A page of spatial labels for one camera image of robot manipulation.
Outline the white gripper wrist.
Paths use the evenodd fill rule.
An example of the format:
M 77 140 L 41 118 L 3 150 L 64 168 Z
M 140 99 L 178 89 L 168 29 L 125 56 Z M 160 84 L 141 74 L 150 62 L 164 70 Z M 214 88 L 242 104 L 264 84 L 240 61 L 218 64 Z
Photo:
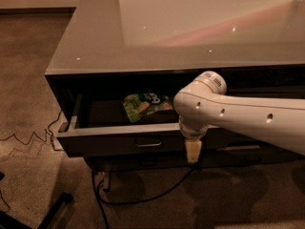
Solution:
M 185 140 L 186 157 L 189 163 L 196 163 L 201 153 L 202 138 L 208 130 L 206 123 L 195 123 L 183 116 L 179 117 L 179 128 Z

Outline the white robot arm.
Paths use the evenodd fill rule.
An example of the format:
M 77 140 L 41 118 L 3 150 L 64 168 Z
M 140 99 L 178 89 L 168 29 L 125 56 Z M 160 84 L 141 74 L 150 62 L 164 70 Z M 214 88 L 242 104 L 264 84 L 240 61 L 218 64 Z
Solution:
M 187 159 L 196 163 L 211 125 L 305 155 L 305 100 L 227 96 L 221 75 L 206 71 L 173 99 Z

